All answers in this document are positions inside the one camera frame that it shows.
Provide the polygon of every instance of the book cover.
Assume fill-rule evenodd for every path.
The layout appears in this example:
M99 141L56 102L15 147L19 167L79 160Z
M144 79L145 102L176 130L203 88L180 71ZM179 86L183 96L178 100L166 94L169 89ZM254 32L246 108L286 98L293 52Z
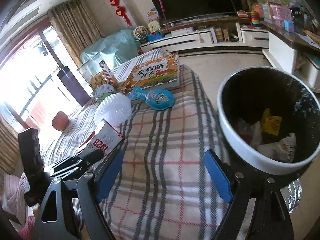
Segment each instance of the book cover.
M135 66L122 85L121 92L128 94L134 86L148 89L154 86L166 89L179 86L179 56L165 55Z

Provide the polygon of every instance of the blue snack package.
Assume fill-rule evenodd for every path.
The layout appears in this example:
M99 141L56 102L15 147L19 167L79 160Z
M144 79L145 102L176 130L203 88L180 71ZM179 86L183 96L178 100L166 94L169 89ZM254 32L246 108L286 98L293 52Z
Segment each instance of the blue snack package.
M155 110L164 110L172 107L176 99L169 90L156 89L145 91L140 86L136 86L129 94L131 100L140 98L145 100L148 106Z

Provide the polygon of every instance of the curtain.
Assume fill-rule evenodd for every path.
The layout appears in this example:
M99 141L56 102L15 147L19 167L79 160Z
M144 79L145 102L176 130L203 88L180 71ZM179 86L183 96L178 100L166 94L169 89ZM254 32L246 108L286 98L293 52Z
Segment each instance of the curtain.
M13 174L19 158L18 133L0 114L0 169Z
M48 10L50 22L75 64L81 52L103 38L82 0L71 0Z

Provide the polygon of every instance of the drawer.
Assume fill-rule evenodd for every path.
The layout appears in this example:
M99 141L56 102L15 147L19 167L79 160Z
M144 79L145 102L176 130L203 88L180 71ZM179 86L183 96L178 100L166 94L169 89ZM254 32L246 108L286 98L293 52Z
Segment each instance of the drawer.
M269 34L259 31L241 31L242 40L247 46L269 48Z
M210 31L199 32L203 42L199 43L199 36L196 32L186 33L182 36L172 36L167 39L152 41L146 45L140 46L143 52L147 52L153 49L163 48L167 51L179 51L184 49L193 49L210 46L212 41L212 36Z

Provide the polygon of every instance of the toy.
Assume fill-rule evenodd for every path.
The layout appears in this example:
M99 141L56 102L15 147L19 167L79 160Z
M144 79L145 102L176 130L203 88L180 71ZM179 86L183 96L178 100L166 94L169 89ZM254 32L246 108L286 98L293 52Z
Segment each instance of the toy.
M160 30L160 24L158 21L153 21L148 23L148 28L151 33L154 33Z
M169 90L156 89L145 91L141 87L136 86L129 94L131 100L143 99L146 104L155 110L164 110L172 107L176 99Z
M294 33L294 22L293 21L284 21L284 28L289 33Z
M160 20L160 16L158 14L158 11L156 8L152 8L148 13L147 13L147 20L149 22Z
M250 13L251 13L251 24L253 25L253 27L255 29L261 29L262 26L261 26L261 23L260 23L260 17L259 17L258 12L251 11Z
M133 36L136 38L136 41L141 41L145 43L147 41L148 30L145 26L138 26L133 30Z
M245 12L245 11L237 11L237 15L238 15L238 17L241 17L241 18L247 18L248 17L248 15L247 15L247 13Z
M155 40L161 39L163 37L164 37L164 35L161 34L159 31L156 31L154 33L149 33L147 36L148 41L155 41Z

